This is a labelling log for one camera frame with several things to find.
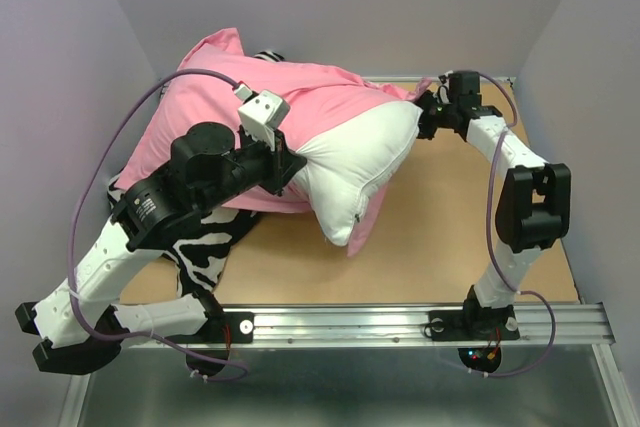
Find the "white pillow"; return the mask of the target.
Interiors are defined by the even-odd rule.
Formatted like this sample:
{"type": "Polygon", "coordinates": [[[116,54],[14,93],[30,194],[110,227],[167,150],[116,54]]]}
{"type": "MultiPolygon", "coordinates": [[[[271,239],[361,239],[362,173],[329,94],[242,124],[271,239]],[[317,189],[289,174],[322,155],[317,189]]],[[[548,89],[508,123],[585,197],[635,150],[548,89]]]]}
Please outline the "white pillow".
{"type": "Polygon", "coordinates": [[[293,188],[310,204],[324,236],[349,257],[371,235],[388,184],[417,140],[419,117],[411,102],[387,102],[299,149],[307,164],[293,188]]]}

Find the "pink satin pillowcase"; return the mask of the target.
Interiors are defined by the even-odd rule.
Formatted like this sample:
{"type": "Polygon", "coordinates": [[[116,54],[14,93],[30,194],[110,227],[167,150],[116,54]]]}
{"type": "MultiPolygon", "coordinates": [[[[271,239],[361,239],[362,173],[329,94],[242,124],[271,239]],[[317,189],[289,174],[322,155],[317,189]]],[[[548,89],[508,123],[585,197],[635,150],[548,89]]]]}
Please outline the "pink satin pillowcase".
{"type": "MultiPolygon", "coordinates": [[[[202,39],[179,66],[218,71],[256,91],[269,90],[290,106],[280,129],[288,147],[306,158],[306,166],[283,195],[255,187],[227,207],[313,211],[325,237],[356,255],[373,230],[388,182],[417,139],[421,110],[413,93],[370,83],[337,66],[250,57],[234,28],[202,39]]],[[[116,188],[130,188],[166,162],[171,142],[197,123],[217,122],[237,130],[239,106],[231,88],[215,78],[172,80],[116,188]]]]}

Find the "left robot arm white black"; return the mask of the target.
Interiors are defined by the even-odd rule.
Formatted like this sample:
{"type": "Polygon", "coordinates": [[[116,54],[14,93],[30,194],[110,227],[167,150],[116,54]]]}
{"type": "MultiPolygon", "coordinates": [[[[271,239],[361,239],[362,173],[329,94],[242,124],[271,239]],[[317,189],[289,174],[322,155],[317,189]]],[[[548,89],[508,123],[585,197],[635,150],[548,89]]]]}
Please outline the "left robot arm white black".
{"type": "Polygon", "coordinates": [[[115,205],[94,246],[45,299],[15,311],[23,332],[40,337],[32,355],[42,372],[86,375],[147,338],[213,342],[188,367],[213,377],[228,365],[232,337],[249,342],[249,317],[228,316],[203,288],[184,297],[122,305],[120,293],[148,263],[194,234],[203,218],[258,186],[280,195],[307,161],[287,147],[279,130],[255,140],[214,122],[175,139],[169,160],[136,182],[115,205]]]}

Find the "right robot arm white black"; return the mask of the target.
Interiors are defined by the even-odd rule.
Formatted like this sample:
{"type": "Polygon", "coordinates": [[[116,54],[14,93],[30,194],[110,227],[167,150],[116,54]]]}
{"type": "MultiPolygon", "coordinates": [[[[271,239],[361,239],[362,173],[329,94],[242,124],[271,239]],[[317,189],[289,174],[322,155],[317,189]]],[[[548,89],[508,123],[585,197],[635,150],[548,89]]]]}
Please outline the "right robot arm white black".
{"type": "Polygon", "coordinates": [[[541,253],[569,230],[571,171],[535,154],[506,120],[482,101],[486,75],[450,71],[436,91],[417,99],[419,136],[431,140],[448,129],[490,163],[485,217],[489,265],[469,289],[460,309],[429,312],[426,331],[436,341],[470,341],[519,336],[514,301],[541,253]]]}

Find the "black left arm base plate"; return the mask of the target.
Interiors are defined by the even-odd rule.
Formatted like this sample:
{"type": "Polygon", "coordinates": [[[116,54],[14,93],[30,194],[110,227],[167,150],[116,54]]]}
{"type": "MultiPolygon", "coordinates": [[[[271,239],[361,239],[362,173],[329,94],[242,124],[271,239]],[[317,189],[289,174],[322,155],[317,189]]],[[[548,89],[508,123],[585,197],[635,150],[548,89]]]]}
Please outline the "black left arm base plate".
{"type": "Polygon", "coordinates": [[[225,311],[208,319],[195,336],[203,343],[250,344],[254,320],[250,311],[225,311]]]}

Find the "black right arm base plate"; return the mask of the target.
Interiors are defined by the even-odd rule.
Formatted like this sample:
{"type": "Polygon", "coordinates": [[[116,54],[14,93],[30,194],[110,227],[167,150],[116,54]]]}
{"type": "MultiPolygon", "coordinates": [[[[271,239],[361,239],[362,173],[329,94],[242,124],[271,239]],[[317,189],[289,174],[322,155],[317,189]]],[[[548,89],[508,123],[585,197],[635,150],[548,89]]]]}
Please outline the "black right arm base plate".
{"type": "Polygon", "coordinates": [[[509,309],[482,309],[479,313],[462,310],[432,310],[428,313],[430,336],[437,342],[518,340],[520,332],[515,313],[509,309]]]}

